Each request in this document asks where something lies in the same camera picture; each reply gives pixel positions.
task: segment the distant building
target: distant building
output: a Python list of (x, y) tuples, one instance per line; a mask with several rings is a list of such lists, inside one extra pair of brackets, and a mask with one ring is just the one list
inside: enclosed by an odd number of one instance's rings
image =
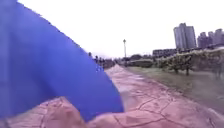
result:
[(212, 39), (212, 33), (210, 33), (210, 36), (206, 36), (205, 32), (202, 32), (198, 36), (198, 47), (199, 48), (207, 48), (208, 46), (212, 45), (213, 39)]
[(214, 38), (214, 35), (215, 35), (214, 32), (212, 32), (212, 31), (208, 32), (208, 36), (211, 37), (212, 39)]
[(214, 34), (213, 44), (215, 44), (215, 45), (223, 44), (224, 42), (222, 41), (222, 36), (223, 36), (222, 29), (217, 29)]
[(181, 23), (179, 27), (174, 28), (174, 35), (177, 49), (186, 50), (197, 47), (193, 26), (186, 26), (185, 23)]

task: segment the sky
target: sky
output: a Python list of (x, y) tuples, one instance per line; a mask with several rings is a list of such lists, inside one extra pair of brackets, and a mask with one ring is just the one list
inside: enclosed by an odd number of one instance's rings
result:
[(19, 0), (85, 51), (102, 57), (175, 48), (180, 23), (201, 32), (224, 28), (222, 0)]

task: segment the brick walkway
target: brick walkway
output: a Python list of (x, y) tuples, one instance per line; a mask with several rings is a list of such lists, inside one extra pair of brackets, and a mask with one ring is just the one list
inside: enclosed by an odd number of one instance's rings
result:
[(61, 97), (0, 121), (0, 128), (224, 128), (224, 116), (154, 80), (119, 66), (107, 74), (121, 94), (125, 113), (104, 114), (86, 125), (79, 112)]

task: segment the bush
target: bush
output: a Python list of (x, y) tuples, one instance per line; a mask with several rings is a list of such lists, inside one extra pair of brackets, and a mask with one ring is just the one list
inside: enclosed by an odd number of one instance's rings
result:
[(176, 54), (157, 59), (156, 65), (159, 68), (174, 70), (176, 73), (179, 70), (186, 70), (186, 75), (189, 75), (189, 70), (195, 68), (211, 70), (220, 76), (224, 67), (224, 50), (201, 50)]
[(153, 65), (153, 61), (150, 59), (141, 59), (136, 61), (129, 61), (127, 66), (150, 68)]

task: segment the lamp post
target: lamp post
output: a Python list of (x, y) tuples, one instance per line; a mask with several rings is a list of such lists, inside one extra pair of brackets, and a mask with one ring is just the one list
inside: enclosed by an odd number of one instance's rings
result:
[(126, 40), (124, 39), (123, 40), (123, 42), (124, 42), (124, 62), (125, 62), (125, 67), (127, 66), (127, 56), (126, 56)]

